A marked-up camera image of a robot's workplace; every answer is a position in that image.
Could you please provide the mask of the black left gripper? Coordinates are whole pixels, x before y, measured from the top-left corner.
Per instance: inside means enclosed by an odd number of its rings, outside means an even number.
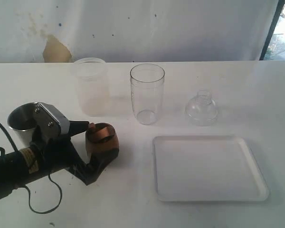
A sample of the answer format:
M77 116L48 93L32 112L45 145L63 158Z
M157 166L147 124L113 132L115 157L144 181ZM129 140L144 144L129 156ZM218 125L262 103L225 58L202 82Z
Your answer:
M42 178L50 173L67 168L67 171L80 179L86 186L97 181L104 169L116 159L116 152L93 153L90 162L85 163L71 142L71 137L85 132L88 121L66 121L61 125L60 137L45 141L45 136L38 126L32 135L30 148L33 150L38 171L32 178Z

